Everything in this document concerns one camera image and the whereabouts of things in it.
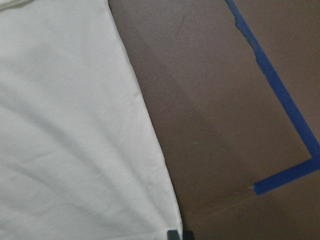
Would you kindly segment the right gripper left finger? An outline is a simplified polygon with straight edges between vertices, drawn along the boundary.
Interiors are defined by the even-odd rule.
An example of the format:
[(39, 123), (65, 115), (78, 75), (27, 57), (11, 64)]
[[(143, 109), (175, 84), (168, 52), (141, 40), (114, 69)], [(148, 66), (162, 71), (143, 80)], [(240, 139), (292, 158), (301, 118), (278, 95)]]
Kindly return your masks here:
[(167, 231), (167, 240), (179, 240), (179, 233), (177, 230)]

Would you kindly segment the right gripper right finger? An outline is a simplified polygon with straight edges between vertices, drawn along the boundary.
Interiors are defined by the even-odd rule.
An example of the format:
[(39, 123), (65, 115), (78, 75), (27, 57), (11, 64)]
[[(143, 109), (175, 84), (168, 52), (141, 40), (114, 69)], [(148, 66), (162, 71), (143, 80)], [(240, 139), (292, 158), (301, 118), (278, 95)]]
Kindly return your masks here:
[(183, 240), (194, 240), (194, 233), (192, 230), (184, 230), (182, 233)]

